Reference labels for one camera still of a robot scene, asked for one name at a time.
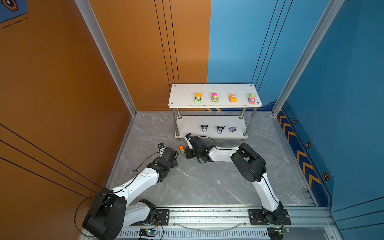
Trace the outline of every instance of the tile floor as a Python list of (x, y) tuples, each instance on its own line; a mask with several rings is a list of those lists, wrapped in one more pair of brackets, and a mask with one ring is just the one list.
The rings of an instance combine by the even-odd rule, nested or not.
[[(186, 112), (185, 115), (222, 114), (239, 115), (233, 112)], [(247, 122), (251, 112), (245, 114)], [(138, 112), (127, 142), (111, 178), (110, 187), (119, 186), (135, 176), (133, 169), (149, 155), (157, 151), (157, 144), (164, 142), (167, 147), (179, 149), (174, 137), (172, 112)], [(289, 158), (281, 139), (282, 132), (272, 119), (270, 112), (258, 111), (253, 119), (249, 138), (245, 141), (266, 161), (268, 178), (277, 197), (284, 206), (308, 206), (306, 195), (302, 192), (306, 184), (302, 173)], [(211, 139), (203, 139), (213, 145)], [(234, 147), (241, 144), (240, 139), (216, 139), (219, 147)], [(178, 167), (173, 168), (163, 182), (144, 191), (138, 198), (147, 199), (157, 206), (165, 205), (252, 205), (261, 206), (261, 200), (253, 185), (245, 180), (233, 163), (198, 163), (196, 158), (186, 159), (179, 154)]]

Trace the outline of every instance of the white shelf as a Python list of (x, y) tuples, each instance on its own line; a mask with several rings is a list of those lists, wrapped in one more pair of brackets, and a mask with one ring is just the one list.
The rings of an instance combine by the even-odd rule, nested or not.
[[(201, 102), (195, 103), (196, 93), (201, 93)], [(213, 103), (212, 93), (217, 93), (219, 102)], [(249, 104), (249, 94), (255, 94), (255, 104)], [(234, 94), (237, 102), (231, 103)], [(170, 91), (170, 108), (259, 108), (262, 101), (253, 84), (173, 84)]]
[[(177, 119), (177, 126), (179, 128), (180, 136), (176, 138), (184, 138), (188, 133), (193, 136), (207, 136), (211, 138), (241, 138), (244, 137), (245, 132), (245, 121), (239, 119), (239, 116), (182, 116), (181, 119)], [(208, 125), (207, 132), (201, 131), (200, 125)], [(217, 133), (216, 126), (224, 126), (222, 134)], [(236, 132), (230, 132), (230, 127), (237, 127)]]

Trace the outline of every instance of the black line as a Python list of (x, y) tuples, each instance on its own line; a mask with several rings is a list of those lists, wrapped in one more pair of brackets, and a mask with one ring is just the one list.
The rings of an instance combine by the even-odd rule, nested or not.
[(170, 55), (170, 46), (169, 46), (169, 38), (168, 38), (168, 28), (167, 28), (166, 12), (165, 12), (165, 10), (164, 10), (164, 1), (161, 0), (161, 2), (163, 3), (164, 22), (166, 23), (166, 32), (167, 32), (167, 40), (168, 40), (168, 50), (169, 50), (170, 67), (171, 67), (171, 69), (172, 69), (173, 83), (175, 83), (175, 76), (173, 75), (172, 56)]
[(14, 19), (14, 18), (17, 18), (17, 17), (23, 16), (23, 15), (25, 15), (25, 14), (27, 14), (27, 13), (28, 13), (28, 12), (26, 12), (26, 13), (23, 13), (23, 14), (21, 14), (21, 15), (18, 15), (18, 16), (16, 16), (16, 17), (13, 17), (13, 18), (7, 19), (7, 20), (5, 20), (5, 21), (2, 21), (1, 23), (4, 23), (4, 22), (6, 22), (6, 21), (9, 21), (9, 20), (11, 20), (11, 19)]
[(276, 10), (276, 6), (277, 6), (277, 2), (278, 2), (278, 0), (276, 1), (276, 5), (275, 5), (275, 8), (274, 8), (273, 13), (272, 13), (271, 21), (269, 22), (268, 30), (266, 31), (266, 34), (265, 34), (265, 38), (264, 38), (264, 42), (263, 42), (263, 46), (262, 46), (262, 49), (260, 50), (259, 59), (257, 60), (257, 64), (256, 64), (256, 67), (255, 67), (255, 71), (253, 72), (253, 77), (252, 77), (252, 81), (251, 81), (251, 83), (253, 82), (253, 78), (255, 77), (255, 73), (256, 73), (257, 65), (259, 65), (259, 61), (260, 61), (260, 57), (261, 57), (262, 52), (263, 52), (263, 48), (264, 48), (264, 44), (265, 44), (265, 40), (266, 40), (266, 37), (267, 37), (268, 32), (269, 32), (269, 27), (271, 26), (271, 22), (272, 22), (272, 19), (273, 19), (273, 15), (275, 14), (275, 10)]
[(352, 206), (349, 206), (349, 207), (345, 207), (345, 208), (343, 208), (343, 209), (339, 209), (339, 210), (336, 210), (336, 211), (333, 211), (333, 212), (337, 212), (337, 211), (340, 211), (340, 210), (348, 209), (348, 208), (350, 208), (350, 207), (355, 207), (355, 206), (358, 206), (358, 205), (361, 205), (361, 204), (366, 204), (366, 203), (368, 203), (368, 202), (373, 202), (373, 201), (376, 201), (376, 200), (379, 200), (379, 199), (382, 199), (382, 198), (384, 198), (384, 197), (379, 197), (379, 198), (376, 198), (376, 199), (373, 199), (373, 200), (369, 200), (369, 201), (366, 201), (366, 202), (362, 202), (362, 203), (359, 203), (359, 204), (355, 204), (355, 205), (352, 205)]
[[(37, 175), (37, 176), (42, 177), (42, 178), (44, 178), (44, 179), (46, 179), (46, 180), (48, 180), (48, 181), (50, 181), (50, 182), (53, 182), (54, 184), (57, 184), (57, 185), (59, 185), (59, 186), (61, 186), (61, 187), (64, 187), (63, 185), (58, 184), (57, 182), (54, 182), (54, 181), (52, 181), (52, 180), (49, 180), (48, 178), (43, 177), (43, 176), (41, 176), (41, 175), (39, 175), (39, 174), (37, 174), (37, 173), (35, 173), (35, 172), (32, 172), (31, 170), (28, 170), (28, 169), (26, 169), (26, 168), (24, 168), (24, 167), (22, 167), (22, 166), (20, 166), (20, 165), (17, 165), (16, 163), (13, 163), (13, 162), (11, 162), (11, 161), (8, 161), (7, 159), (5, 159), (5, 158), (3, 158), (3, 157), (0, 157), (0, 159), (3, 159), (4, 161), (9, 162), (9, 163), (11, 163), (11, 164), (13, 164), (13, 165), (15, 165), (15, 166), (17, 166), (17, 167), (19, 167), (19, 168), (22, 168), (22, 169), (24, 169), (24, 170), (26, 170), (26, 171), (28, 171), (28, 172), (30, 172), (30, 173), (33, 173), (34, 175)], [(69, 191), (72, 191), (72, 192), (74, 192), (74, 193), (77, 193), (77, 194), (79, 194), (80, 196), (86, 197), (86, 196), (84, 196), (83, 194), (80, 194), (80, 193), (78, 193), (78, 192), (75, 192), (74, 190), (71, 190), (71, 189), (69, 189), (69, 188), (67, 188), (67, 187), (64, 187), (64, 188), (65, 188), (65, 189), (68, 189)]]
[(57, 171), (57, 170), (53, 169), (52, 167), (50, 167), (50, 166), (48, 166), (48, 165), (46, 165), (46, 164), (44, 164), (44, 163), (40, 162), (39, 160), (37, 160), (37, 159), (35, 159), (35, 158), (33, 158), (33, 157), (29, 156), (29, 155), (28, 155), (28, 154), (26, 154), (25, 152), (23, 152), (23, 151), (21, 151), (21, 150), (19, 150), (19, 149), (15, 148), (15, 147), (13, 147), (13, 146), (9, 145), (8, 143), (4, 142), (3, 140), (1, 140), (1, 139), (0, 139), (0, 142), (2, 142), (2, 143), (4, 143), (4, 144), (6, 144), (7, 146), (9, 146), (9, 147), (11, 147), (11, 148), (15, 149), (15, 150), (16, 150), (16, 151), (18, 151), (18, 152), (21, 152), (22, 154), (24, 154), (24, 155), (26, 155), (27, 157), (29, 157), (29, 158), (31, 158), (31, 159), (33, 159), (33, 160), (37, 161), (38, 163), (41, 163), (41, 164), (43, 164), (43, 165), (44, 165), (44, 166), (46, 166), (47, 168), (54, 170), (54, 171), (55, 171), (55, 172), (57, 172), (58, 174), (60, 174), (60, 175), (62, 175), (62, 176), (64, 176), (64, 177), (66, 177), (66, 178), (68, 178), (68, 179), (70, 179), (70, 180), (74, 181), (75, 183), (78, 183), (78, 184), (80, 184), (81, 186), (85, 187), (86, 189), (88, 189), (88, 190), (91, 190), (91, 191), (92, 191), (92, 192), (94, 192), (94, 193), (97, 193), (97, 192), (95, 192), (94, 190), (92, 190), (92, 189), (90, 189), (90, 188), (87, 188), (86, 186), (82, 185), (81, 183), (79, 183), (79, 182), (77, 182), (77, 181), (73, 180), (72, 178), (65, 176), (65, 175), (64, 175), (64, 174), (62, 174), (61, 172), (59, 172), (59, 171)]
[(347, 219), (351, 219), (351, 218), (355, 218), (355, 217), (366, 216), (366, 215), (370, 215), (370, 214), (376, 214), (376, 213), (379, 213), (379, 212), (384, 212), (384, 210), (377, 211), (377, 212), (371, 212), (369, 214), (362, 214), (362, 215), (358, 215), (358, 216), (354, 216), (354, 217), (348, 217), (348, 218), (344, 218), (344, 219), (340, 219), (340, 220), (335, 220), (335, 222), (343, 221), (343, 220), (347, 220)]
[(161, 46), (163, 47), (164, 63), (166, 64), (166, 71), (167, 71), (167, 77), (168, 77), (168, 86), (169, 86), (169, 91), (170, 91), (170, 82), (169, 82), (169, 75), (168, 75), (168, 68), (167, 68), (166, 54), (164, 53), (163, 38), (161, 37), (159, 15), (157, 14), (156, 1), (153, 0), (153, 2), (155, 3), (155, 10), (156, 10), (156, 16), (157, 16), (157, 23), (159, 24), (160, 40), (161, 40)]
[(170, 0), (169, 0), (169, 9), (170, 9), (170, 19), (171, 19), (171, 21), (172, 21), (173, 44), (174, 44), (174, 46), (175, 46), (175, 57), (176, 57), (177, 79), (179, 80), (179, 84), (180, 84), (179, 66), (178, 66), (178, 64), (177, 64), (177, 54), (176, 54), (175, 30), (173, 29), (173, 18), (172, 18), (172, 9), (171, 9), (171, 7), (170, 7)]
[(259, 77), (260, 77), (260, 74), (261, 74), (261, 72), (262, 72), (262, 69), (263, 69), (263, 66), (264, 66), (265, 59), (266, 59), (266, 57), (267, 57), (267, 55), (268, 55), (269, 47), (271, 46), (271, 43), (272, 43), (272, 40), (273, 40), (273, 36), (275, 35), (275, 31), (276, 31), (277, 25), (279, 24), (279, 20), (280, 20), (280, 17), (281, 17), (281, 13), (283, 12), (283, 9), (284, 9), (285, 1), (286, 1), (286, 0), (284, 0), (283, 7), (281, 8), (279, 18), (277, 19), (276, 26), (275, 26), (275, 30), (273, 31), (273, 34), (272, 34), (272, 37), (271, 37), (271, 41), (269, 42), (269, 45), (268, 45), (268, 49), (266, 50), (266, 54), (265, 54), (265, 57), (264, 57), (264, 61), (263, 61), (262, 67), (260, 68), (259, 76), (257, 77), (257, 81), (256, 81), (256, 83), (255, 83), (255, 86), (257, 85), (257, 82), (259, 81)]
[[(369, 226), (376, 226), (376, 225), (381, 225), (381, 224), (384, 224), (384, 222), (382, 222), (382, 223), (376, 223), (376, 224), (370, 224), (370, 225), (365, 225), (365, 226), (359, 226), (359, 227), (369, 227)], [(345, 228), (345, 229), (339, 229), (339, 231), (341, 231), (341, 230), (347, 230), (347, 229), (354, 229), (354, 228), (359, 228), (359, 227), (350, 227), (350, 228)]]
[(7, 129), (8, 131), (10, 131), (11, 133), (15, 134), (16, 136), (18, 136), (19, 138), (23, 139), (24, 141), (26, 141), (27, 143), (31, 144), (32, 146), (34, 146), (35, 148), (39, 149), (40, 151), (42, 151), (43, 153), (45, 153), (46, 155), (50, 156), (51, 158), (55, 159), (56, 161), (58, 161), (59, 163), (61, 163), (62, 165), (66, 166), (67, 168), (71, 169), (72, 171), (74, 171), (75, 173), (79, 174), (80, 176), (82, 176), (83, 178), (87, 179), (88, 181), (90, 181), (91, 183), (93, 183), (94, 185), (98, 186), (99, 188), (102, 188), (100, 187), (99, 185), (97, 185), (96, 183), (92, 182), (91, 180), (89, 180), (88, 178), (84, 177), (83, 175), (81, 175), (80, 173), (78, 173), (77, 171), (73, 170), (72, 168), (68, 167), (67, 165), (65, 165), (63, 162), (60, 162), (58, 159), (54, 158), (52, 155), (48, 154), (47, 152), (45, 152), (44, 150), (42, 150), (41, 148), (37, 147), (36, 145), (34, 145), (33, 143), (31, 143), (30, 141), (26, 140), (25, 138), (23, 138), (22, 136), (20, 136), (19, 134), (15, 133), (14, 131), (10, 130), (9, 128), (7, 128), (6, 126), (4, 126), (3, 124), (0, 123), (0, 126), (4, 127), (5, 129)]
[(1, 28), (1, 29), (4, 29), (4, 28), (9, 27), (9, 26), (12, 26), (12, 24), (10, 24), (10, 25), (8, 25), (8, 26), (5, 26), (5, 27), (3, 27), (3, 28)]
[(281, 31), (283, 30), (284, 23), (285, 23), (285, 20), (287, 19), (287, 16), (288, 16), (289, 10), (291, 9), (292, 3), (293, 3), (293, 0), (291, 1), (291, 4), (289, 5), (287, 15), (285, 15), (285, 19), (284, 19), (283, 25), (281, 26), (281, 29), (280, 29), (280, 32), (279, 32), (279, 36), (277, 37), (275, 46), (273, 47), (273, 51), (272, 51), (271, 57), (269, 58), (268, 65), (266, 66), (266, 69), (265, 69), (265, 72), (264, 72), (262, 81), (260, 82), (260, 86), (259, 86), (259, 89), (257, 90), (257, 92), (259, 92), (260, 87), (262, 86), (262, 83), (263, 83), (263, 80), (264, 80), (264, 77), (265, 77), (265, 73), (266, 73), (266, 71), (267, 71), (267, 69), (268, 69), (269, 63), (271, 62), (273, 52), (275, 51), (275, 48), (276, 48), (276, 45), (277, 45), (277, 41), (279, 41), (279, 37), (280, 37)]

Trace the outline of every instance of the shelf top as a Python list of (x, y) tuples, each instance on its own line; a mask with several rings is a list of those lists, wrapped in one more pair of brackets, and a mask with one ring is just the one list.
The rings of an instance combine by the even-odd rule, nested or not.
[[(201, 94), (200, 103), (195, 103), (196, 93)], [(211, 100), (212, 93), (217, 94), (218, 103)], [(249, 95), (255, 94), (255, 104), (249, 103)], [(234, 94), (236, 102), (229, 96)], [(256, 88), (250, 83), (237, 84), (173, 84), (168, 107), (170, 108), (259, 108), (262, 102)]]

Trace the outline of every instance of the toy car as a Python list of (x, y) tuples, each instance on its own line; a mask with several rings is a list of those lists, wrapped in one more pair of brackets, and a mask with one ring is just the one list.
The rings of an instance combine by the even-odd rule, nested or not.
[(231, 94), (231, 95), (229, 96), (229, 100), (231, 100), (231, 103), (235, 103), (235, 102), (237, 102), (236, 97), (235, 97), (234, 94)]
[(254, 93), (251, 93), (249, 94), (249, 104), (255, 104), (255, 94)]
[(200, 101), (201, 101), (201, 94), (200, 93), (196, 93), (195, 103), (200, 103)]
[(212, 93), (211, 100), (212, 100), (214, 103), (218, 103), (218, 98), (217, 98), (217, 94), (216, 94), (216, 93)]

